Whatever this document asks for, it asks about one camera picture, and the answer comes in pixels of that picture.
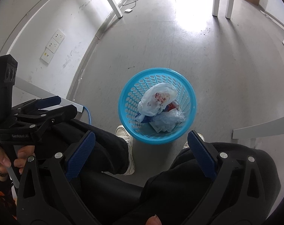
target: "blue plastic basket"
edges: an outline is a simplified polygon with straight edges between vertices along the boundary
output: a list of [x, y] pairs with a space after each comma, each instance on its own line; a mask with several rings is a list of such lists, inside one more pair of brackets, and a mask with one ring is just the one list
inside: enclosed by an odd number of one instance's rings
[[[186, 120], [171, 133], [157, 133], [149, 123], [141, 124], [135, 120], [142, 96], [158, 83], [170, 83], [177, 88], [176, 100], [186, 116]], [[191, 84], [181, 74], [168, 68], [147, 69], [133, 76], [124, 86], [118, 102], [118, 113], [121, 123], [135, 139], [151, 145], [166, 144], [182, 136], [191, 126], [196, 114], [196, 97]]]

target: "wall socket panel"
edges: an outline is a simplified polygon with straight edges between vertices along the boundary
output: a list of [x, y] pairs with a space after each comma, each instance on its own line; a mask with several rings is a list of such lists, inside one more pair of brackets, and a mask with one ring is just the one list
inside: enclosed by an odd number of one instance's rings
[[55, 53], [59, 45], [60, 44], [54, 38], [51, 38], [46, 48], [49, 49], [52, 53]]
[[41, 59], [43, 59], [45, 62], [49, 64], [53, 56], [54, 54], [49, 49], [45, 48], [45, 51], [42, 54]]
[[54, 38], [59, 44], [61, 44], [61, 42], [62, 42], [63, 39], [65, 38], [65, 35], [62, 33], [62, 31], [57, 30], [56, 33], [53, 35], [53, 38]]

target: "white sneaker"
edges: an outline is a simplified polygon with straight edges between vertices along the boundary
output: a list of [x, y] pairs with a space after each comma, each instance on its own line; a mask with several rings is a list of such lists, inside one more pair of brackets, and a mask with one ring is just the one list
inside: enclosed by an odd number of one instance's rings
[[[199, 135], [199, 137], [202, 139], [202, 141], [204, 142], [204, 136], [202, 135], [202, 134], [199, 134], [199, 133], [197, 133], [198, 135]], [[183, 147], [183, 149], [185, 149], [185, 148], [188, 148], [189, 146], [188, 146], [188, 141], [185, 143], [185, 145], [184, 145], [184, 147]]]
[[135, 163], [132, 153], [134, 138], [129, 134], [129, 132], [127, 132], [123, 125], [119, 125], [117, 127], [115, 135], [124, 139], [127, 142], [127, 145], [129, 147], [129, 167], [127, 168], [127, 171], [122, 175], [131, 175], [135, 172]]

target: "fingernail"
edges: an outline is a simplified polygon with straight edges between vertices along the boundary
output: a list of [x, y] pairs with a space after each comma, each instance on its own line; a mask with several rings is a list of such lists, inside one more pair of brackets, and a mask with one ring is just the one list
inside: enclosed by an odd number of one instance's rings
[[155, 223], [157, 225], [162, 225], [161, 220], [159, 219], [159, 217], [156, 214], [154, 215], [154, 218], [155, 218]]
[[18, 158], [26, 158], [27, 155], [26, 155], [25, 152], [19, 152], [19, 153], [17, 153], [17, 157], [18, 157]]
[[3, 159], [3, 165], [7, 168], [9, 168], [11, 166], [11, 162], [8, 158], [4, 158]]

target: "metal screw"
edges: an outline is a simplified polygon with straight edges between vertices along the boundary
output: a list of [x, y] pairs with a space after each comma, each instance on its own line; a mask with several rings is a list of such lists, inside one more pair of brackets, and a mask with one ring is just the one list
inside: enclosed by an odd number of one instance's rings
[[61, 158], [63, 156], [63, 154], [61, 152], [58, 152], [55, 154], [55, 158]]
[[248, 157], [248, 161], [254, 162], [254, 158], [253, 157]]
[[222, 158], [227, 158], [228, 157], [228, 155], [225, 153], [225, 152], [221, 152], [220, 153], [220, 157], [222, 157]]
[[34, 158], [33, 156], [30, 156], [30, 157], [28, 158], [28, 162], [32, 162], [34, 159], [35, 159], [35, 158]]

